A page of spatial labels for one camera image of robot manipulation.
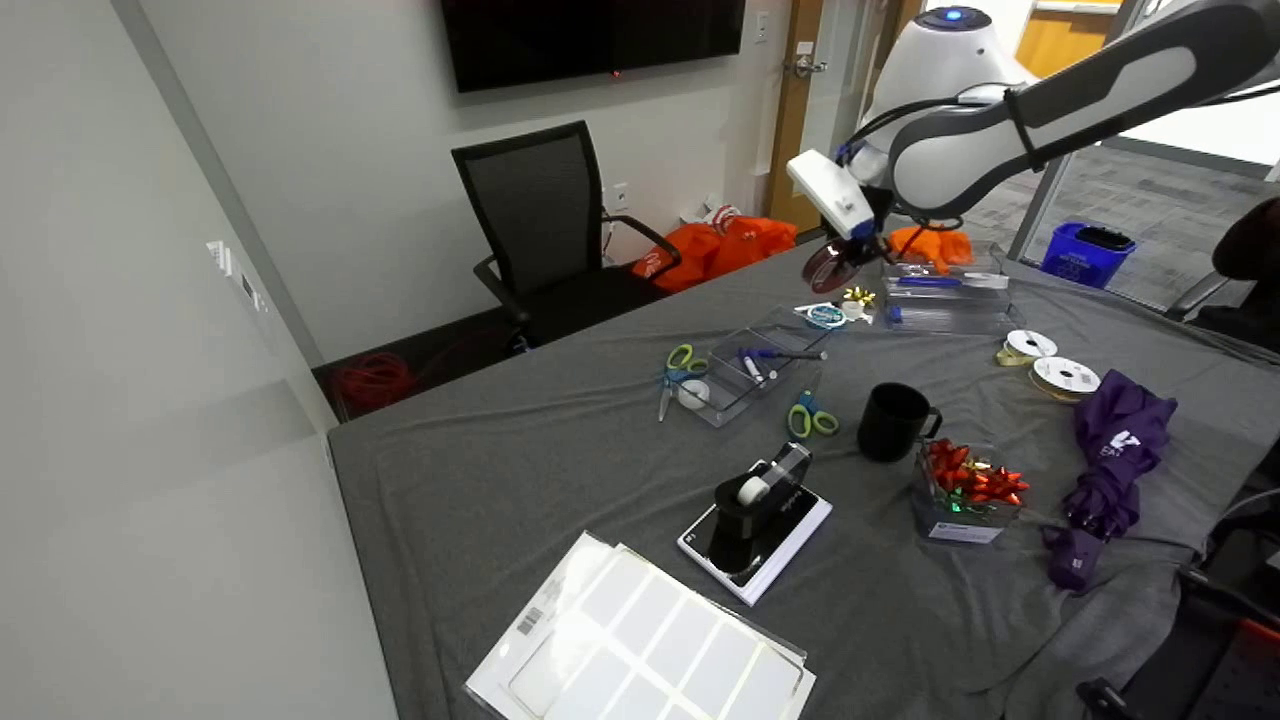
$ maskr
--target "table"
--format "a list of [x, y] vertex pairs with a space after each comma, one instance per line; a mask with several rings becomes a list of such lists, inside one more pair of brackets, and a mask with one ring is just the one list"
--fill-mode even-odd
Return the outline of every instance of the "table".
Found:
[[[1171, 574], [1280, 433], [1280, 373], [1205, 346], [1091, 290], [1018, 269], [1018, 325], [1091, 367], [1176, 397], [1171, 449], [1141, 481], [1146, 522], [1117, 542], [1086, 595], [1044, 578], [1042, 530], [1079, 473], [1068, 404], [994, 364], [995, 335], [851, 327], [827, 335], [826, 404], [843, 433], [809, 485], [827, 526], [757, 606], [737, 606], [677, 551], [716, 481], [774, 456], [806, 367], [739, 421], [657, 421], [671, 346], [712, 350], [809, 300], [786, 254], [561, 346], [524, 352], [331, 433], [358, 551], [402, 715], [485, 715], [465, 677], [579, 531], [630, 544], [710, 599], [809, 651], [809, 715], [1079, 715], [1076, 679], [1125, 685], [1176, 613]], [[994, 548], [911, 530], [911, 466], [867, 466], [851, 423], [880, 381], [925, 388], [950, 423], [982, 421], [1026, 468], [1034, 506]]]

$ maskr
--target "paper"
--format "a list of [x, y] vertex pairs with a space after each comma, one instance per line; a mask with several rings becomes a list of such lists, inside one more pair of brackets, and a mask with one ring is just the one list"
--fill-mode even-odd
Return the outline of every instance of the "paper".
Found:
[[509, 720], [793, 720], [811, 685], [800, 651], [594, 538], [468, 677]]

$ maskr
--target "blue object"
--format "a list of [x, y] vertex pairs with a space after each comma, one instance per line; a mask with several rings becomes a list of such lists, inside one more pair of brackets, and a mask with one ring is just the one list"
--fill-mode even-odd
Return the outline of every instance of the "blue object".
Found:
[[1108, 290], [1132, 248], [1137, 244], [1119, 233], [1060, 226], [1042, 269], [1076, 284]]

